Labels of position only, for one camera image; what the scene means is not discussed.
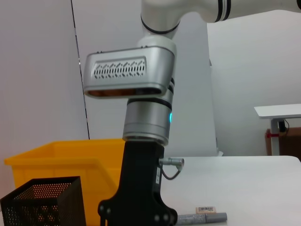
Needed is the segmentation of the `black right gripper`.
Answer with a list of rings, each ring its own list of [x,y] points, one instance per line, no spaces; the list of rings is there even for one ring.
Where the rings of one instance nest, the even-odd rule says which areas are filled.
[[[102,226],[174,226],[176,210],[164,204],[160,189],[164,148],[156,142],[127,141],[119,187],[98,206]]]

